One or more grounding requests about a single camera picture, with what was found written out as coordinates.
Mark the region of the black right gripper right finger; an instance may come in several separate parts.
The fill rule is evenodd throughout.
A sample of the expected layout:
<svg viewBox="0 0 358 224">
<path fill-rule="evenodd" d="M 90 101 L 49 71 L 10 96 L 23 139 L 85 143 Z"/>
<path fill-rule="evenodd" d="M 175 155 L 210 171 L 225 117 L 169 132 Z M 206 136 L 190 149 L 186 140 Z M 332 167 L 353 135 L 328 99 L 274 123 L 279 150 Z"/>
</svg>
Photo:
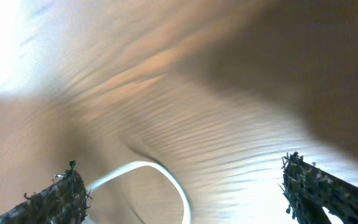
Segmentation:
<svg viewBox="0 0 358 224">
<path fill-rule="evenodd" d="M 299 224 L 330 223 L 324 209 L 343 224 L 358 224 L 358 187 L 314 165 L 297 152 L 282 157 L 286 212 Z"/>
</svg>

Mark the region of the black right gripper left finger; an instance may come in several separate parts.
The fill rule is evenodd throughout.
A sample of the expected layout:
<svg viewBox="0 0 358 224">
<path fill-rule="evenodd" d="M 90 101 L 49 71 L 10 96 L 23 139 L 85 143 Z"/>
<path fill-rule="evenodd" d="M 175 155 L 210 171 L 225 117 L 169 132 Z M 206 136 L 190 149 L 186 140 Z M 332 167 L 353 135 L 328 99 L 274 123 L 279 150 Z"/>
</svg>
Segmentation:
<svg viewBox="0 0 358 224">
<path fill-rule="evenodd" d="M 0 224 L 81 224 L 85 221 L 90 191 L 75 170 L 75 161 L 39 193 L 24 194 L 25 201 L 0 215 Z"/>
</svg>

